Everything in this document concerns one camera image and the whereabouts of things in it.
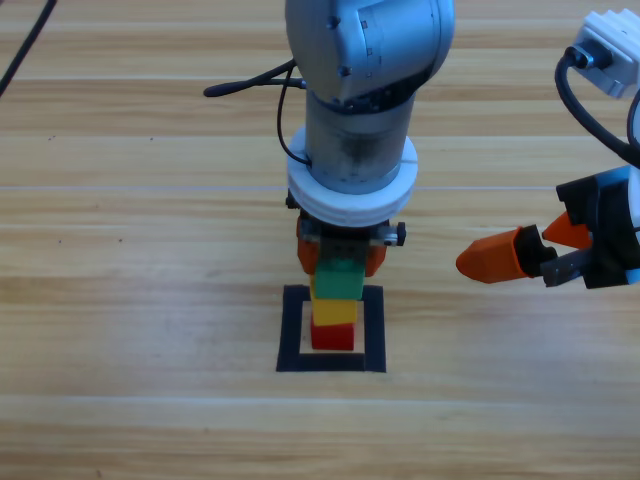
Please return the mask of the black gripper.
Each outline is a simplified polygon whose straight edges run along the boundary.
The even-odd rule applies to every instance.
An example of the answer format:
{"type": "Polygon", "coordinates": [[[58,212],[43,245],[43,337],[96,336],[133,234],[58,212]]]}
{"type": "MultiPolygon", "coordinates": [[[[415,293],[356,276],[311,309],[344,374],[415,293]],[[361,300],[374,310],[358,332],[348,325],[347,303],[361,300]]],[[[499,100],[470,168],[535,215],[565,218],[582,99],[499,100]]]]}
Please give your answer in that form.
{"type": "Polygon", "coordinates": [[[582,278],[588,289],[632,283],[633,220],[628,174],[597,174],[556,187],[565,212],[541,234],[574,248],[558,256],[536,225],[475,240],[456,259],[467,278],[493,284],[541,276],[548,287],[582,278]]]}
{"type": "Polygon", "coordinates": [[[297,255],[306,274],[314,274],[322,261],[351,260],[364,266],[365,276],[373,277],[383,264],[388,247],[403,246],[406,224],[389,221],[368,227],[340,227],[307,214],[298,216],[297,255]]]}

